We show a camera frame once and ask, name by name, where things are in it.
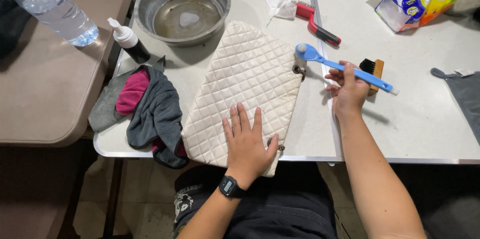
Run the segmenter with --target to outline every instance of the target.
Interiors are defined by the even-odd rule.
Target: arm
[[[247,190],[272,163],[279,146],[279,136],[275,134],[268,149],[262,140],[262,114],[255,110],[253,129],[250,127],[247,112],[241,103],[230,108],[232,127],[223,118],[223,129],[228,143],[228,159],[225,175],[230,175],[238,186]],[[210,198],[200,207],[177,239],[221,239],[223,238],[235,209],[241,199],[225,197],[217,187]]]
[[[358,214],[370,239],[425,239],[422,222],[400,179],[375,143],[362,118],[369,85],[355,77],[353,65],[332,69],[327,79],[333,111],[340,122],[343,153]]]

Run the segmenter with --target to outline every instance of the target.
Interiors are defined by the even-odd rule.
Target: floor
[[[318,163],[333,196],[339,239],[367,239],[355,209],[345,163]],[[102,156],[87,171],[73,226],[82,239],[102,236],[113,161]],[[114,234],[140,238],[173,238],[175,191],[183,170],[168,169],[152,159],[125,161]]]

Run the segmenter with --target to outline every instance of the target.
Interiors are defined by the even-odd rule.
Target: metal bowl
[[[231,0],[137,0],[138,26],[170,46],[191,47],[216,34],[230,11]]]

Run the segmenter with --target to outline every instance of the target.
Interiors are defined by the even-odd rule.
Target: hand
[[[352,115],[361,115],[362,106],[367,98],[370,86],[363,79],[357,78],[353,68],[358,67],[347,61],[340,61],[345,65],[343,71],[330,69],[325,79],[337,82],[339,86],[330,84],[326,90],[333,96],[332,108],[339,120],[343,120]]]
[[[255,110],[253,129],[250,127],[247,112],[242,103],[237,103],[237,108],[230,107],[230,116],[231,128],[226,118],[222,120],[228,143],[228,169],[225,175],[232,176],[240,188],[247,190],[255,179],[267,170],[275,158],[279,147],[279,135],[273,136],[270,146],[265,150],[260,107]]]

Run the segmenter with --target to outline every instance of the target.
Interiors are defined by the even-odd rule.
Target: quilted stitching
[[[244,22],[230,21],[181,133],[189,158],[227,166],[222,118],[231,123],[229,108],[238,102],[244,105],[251,125],[255,108],[261,107],[265,146],[275,133],[283,144],[302,79],[292,67],[305,66],[294,54],[289,44]],[[277,152],[264,176],[275,174],[279,156]]]

